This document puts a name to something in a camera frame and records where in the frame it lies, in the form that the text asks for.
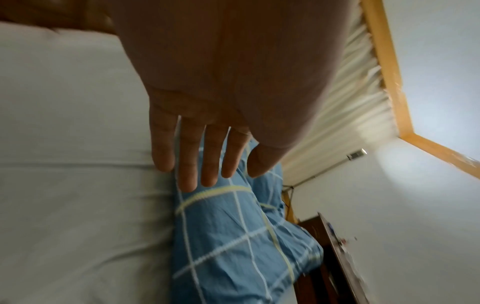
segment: pillow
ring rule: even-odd
[[[248,176],[255,145],[249,143],[232,178],[219,176],[211,188],[198,181],[192,193],[175,189],[173,303],[276,302],[301,273],[320,265],[320,245],[284,219],[281,166]]]

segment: brown wooden furniture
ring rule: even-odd
[[[328,222],[321,214],[299,222],[322,246],[323,263],[294,284],[298,304],[366,304],[367,297]]]

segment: wooden frame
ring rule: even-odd
[[[407,99],[402,90],[402,78],[392,36],[382,0],[360,0],[373,46],[381,66],[385,88],[398,126],[399,137],[425,152],[449,163],[476,178],[480,178],[480,162],[415,134]]]

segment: finger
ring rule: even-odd
[[[289,151],[287,148],[272,148],[262,144],[256,146],[248,156],[247,172],[250,177],[258,177],[272,169]]]
[[[178,116],[150,103],[149,121],[153,163],[158,170],[170,172],[175,167],[174,137]]]
[[[183,192],[192,192],[197,188],[199,146],[204,128],[205,125],[192,119],[181,119],[178,187]]]
[[[223,163],[221,165],[221,175],[224,178],[230,178],[234,175],[235,170],[239,166],[242,152],[251,137],[250,132],[242,133],[236,129],[230,129],[226,142],[225,156],[223,157]]]
[[[212,187],[217,183],[222,146],[228,131],[228,127],[215,125],[209,125],[205,129],[200,179],[201,184],[205,187]]]

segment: mattress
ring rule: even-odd
[[[0,302],[167,303],[172,177],[116,36],[0,24]]]

